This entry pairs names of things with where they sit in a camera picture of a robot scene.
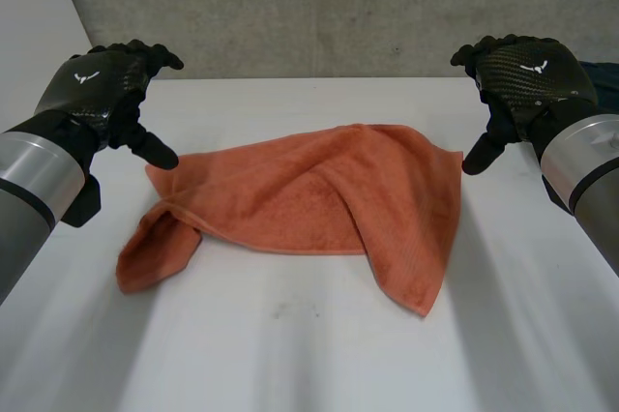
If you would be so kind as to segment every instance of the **robotic hand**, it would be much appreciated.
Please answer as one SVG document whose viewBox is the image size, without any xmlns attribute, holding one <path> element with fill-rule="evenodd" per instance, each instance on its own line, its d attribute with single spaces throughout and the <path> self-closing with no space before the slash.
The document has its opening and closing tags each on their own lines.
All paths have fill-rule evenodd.
<svg viewBox="0 0 619 412">
<path fill-rule="evenodd" d="M 101 209 L 93 156 L 128 146 L 160 168 L 176 154 L 138 122 L 159 70 L 183 69 L 165 46 L 133 40 L 65 62 L 31 119 L 0 133 L 0 303 L 58 221 L 82 226 Z"/>
<path fill-rule="evenodd" d="M 550 199 L 575 216 L 619 275 L 619 116 L 598 108 L 572 53 L 553 39 L 485 37 L 463 46 L 452 65 L 475 79 L 490 111 L 464 172 L 477 175 L 507 144 L 530 141 Z"/>
</svg>

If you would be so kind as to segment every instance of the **towel fold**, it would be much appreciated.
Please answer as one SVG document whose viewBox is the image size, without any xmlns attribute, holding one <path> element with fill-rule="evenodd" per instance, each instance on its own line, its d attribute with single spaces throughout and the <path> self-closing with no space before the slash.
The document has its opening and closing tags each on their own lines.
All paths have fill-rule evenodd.
<svg viewBox="0 0 619 412">
<path fill-rule="evenodd" d="M 380 288 L 425 316 L 456 235 L 461 164 L 408 127 L 352 125 L 149 165 L 162 200 L 122 250 L 118 284 L 180 272 L 204 232 L 254 250 L 366 253 Z"/>
</svg>

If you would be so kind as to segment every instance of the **concrete wall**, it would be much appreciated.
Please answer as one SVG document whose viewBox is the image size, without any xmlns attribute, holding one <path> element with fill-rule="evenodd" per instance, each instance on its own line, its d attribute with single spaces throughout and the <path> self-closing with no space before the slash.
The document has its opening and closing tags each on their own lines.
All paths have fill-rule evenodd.
<svg viewBox="0 0 619 412">
<path fill-rule="evenodd" d="M 164 42 L 181 77 L 462 75 L 486 34 L 550 36 L 619 61 L 619 0 L 74 0 L 97 44 Z M 172 73 L 163 74 L 178 77 Z"/>
</svg>

